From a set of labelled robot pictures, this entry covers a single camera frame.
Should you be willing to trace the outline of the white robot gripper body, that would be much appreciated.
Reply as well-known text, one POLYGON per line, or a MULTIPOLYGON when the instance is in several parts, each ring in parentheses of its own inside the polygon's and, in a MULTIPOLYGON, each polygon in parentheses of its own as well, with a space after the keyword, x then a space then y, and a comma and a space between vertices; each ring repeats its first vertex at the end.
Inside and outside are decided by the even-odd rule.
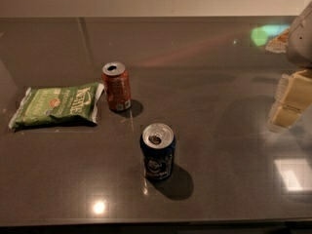
POLYGON ((312 2, 292 22, 287 58, 299 67, 312 68, 312 2))

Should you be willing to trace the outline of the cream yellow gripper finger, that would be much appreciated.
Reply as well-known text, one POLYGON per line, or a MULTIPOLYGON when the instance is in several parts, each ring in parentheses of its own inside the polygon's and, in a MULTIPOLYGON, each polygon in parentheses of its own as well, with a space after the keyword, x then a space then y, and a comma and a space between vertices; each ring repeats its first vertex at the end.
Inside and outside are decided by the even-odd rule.
POLYGON ((268 129, 273 133, 289 129, 312 104, 312 70, 283 74, 269 112, 268 129))

